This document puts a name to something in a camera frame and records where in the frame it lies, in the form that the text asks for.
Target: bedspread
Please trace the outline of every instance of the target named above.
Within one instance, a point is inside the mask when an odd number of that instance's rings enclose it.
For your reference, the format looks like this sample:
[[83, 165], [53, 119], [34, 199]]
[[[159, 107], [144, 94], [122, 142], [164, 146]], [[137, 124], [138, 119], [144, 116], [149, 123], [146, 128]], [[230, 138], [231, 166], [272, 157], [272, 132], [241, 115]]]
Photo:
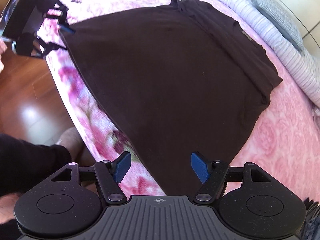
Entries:
[[[69, 7], [68, 22], [131, 8], [168, 4], [170, 0], [61, 0]], [[320, 132], [313, 122], [312, 104], [296, 85], [271, 48], [234, 11], [218, 0], [201, 0], [237, 20], [243, 30], [266, 50], [283, 82], [271, 93], [271, 104], [261, 114], [233, 166], [255, 162], [300, 198], [320, 198]], [[45, 20], [38, 34], [63, 45], [56, 21]], [[130, 142], [118, 131], [84, 85], [67, 51], [51, 52], [47, 63], [61, 98], [97, 161], [114, 160], [124, 150], [133, 153]], [[229, 183], [228, 190], [238, 187]], [[131, 194], [164, 194], [133, 153], [132, 166], [120, 187]]]

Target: floral pattern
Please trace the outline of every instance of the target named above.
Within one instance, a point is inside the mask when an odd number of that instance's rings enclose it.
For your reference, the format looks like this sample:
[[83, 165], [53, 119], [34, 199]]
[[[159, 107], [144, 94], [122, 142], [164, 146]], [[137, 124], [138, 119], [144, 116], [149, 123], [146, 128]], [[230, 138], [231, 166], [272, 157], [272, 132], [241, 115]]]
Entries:
[[[61, 0], [69, 7], [68, 22], [75, 23], [117, 11], [168, 4], [171, 0]], [[300, 90], [271, 48], [234, 11], [218, 0], [201, 0], [237, 20], [243, 30], [266, 50], [283, 82], [271, 93], [271, 104], [261, 114], [253, 132], [231, 165], [255, 162], [300, 198], [320, 199], [320, 132], [314, 123], [312, 104]], [[63, 45], [56, 21], [45, 20], [38, 34]], [[133, 153], [128, 139], [100, 110], [67, 51], [46, 58], [61, 98], [97, 161], [114, 160], [124, 150]], [[164, 192], [133, 154], [132, 166], [120, 187], [127, 196], [163, 195]], [[239, 187], [230, 183], [228, 191]]]

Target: blue gray fabric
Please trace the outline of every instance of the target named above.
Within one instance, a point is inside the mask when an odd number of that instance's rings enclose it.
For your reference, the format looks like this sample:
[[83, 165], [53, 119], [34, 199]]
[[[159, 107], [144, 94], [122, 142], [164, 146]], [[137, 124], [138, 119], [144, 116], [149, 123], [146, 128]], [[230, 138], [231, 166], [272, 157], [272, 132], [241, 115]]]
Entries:
[[255, 8], [266, 17], [299, 52], [303, 51], [303, 41], [298, 27], [285, 9], [275, 0], [253, 0]]

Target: blue gripper pad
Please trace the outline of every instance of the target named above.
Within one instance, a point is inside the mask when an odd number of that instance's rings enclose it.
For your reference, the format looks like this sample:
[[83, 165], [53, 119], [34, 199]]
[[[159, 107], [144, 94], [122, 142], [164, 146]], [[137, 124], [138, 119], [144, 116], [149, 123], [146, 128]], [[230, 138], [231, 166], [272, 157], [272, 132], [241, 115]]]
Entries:
[[193, 171], [197, 174], [202, 184], [204, 184], [210, 177], [207, 163], [204, 160], [202, 160], [196, 153], [191, 154], [191, 167]]
[[113, 173], [113, 180], [116, 183], [120, 183], [131, 167], [131, 153], [122, 153], [114, 163], [116, 164], [116, 167]]

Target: wooden floor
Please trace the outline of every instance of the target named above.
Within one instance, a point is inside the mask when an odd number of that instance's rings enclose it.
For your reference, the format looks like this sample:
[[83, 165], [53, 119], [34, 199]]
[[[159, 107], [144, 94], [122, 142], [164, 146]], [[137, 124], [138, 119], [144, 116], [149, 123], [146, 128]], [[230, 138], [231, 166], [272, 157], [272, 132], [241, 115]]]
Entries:
[[45, 60], [8, 49], [1, 58], [0, 132], [34, 144], [51, 145], [73, 127]]

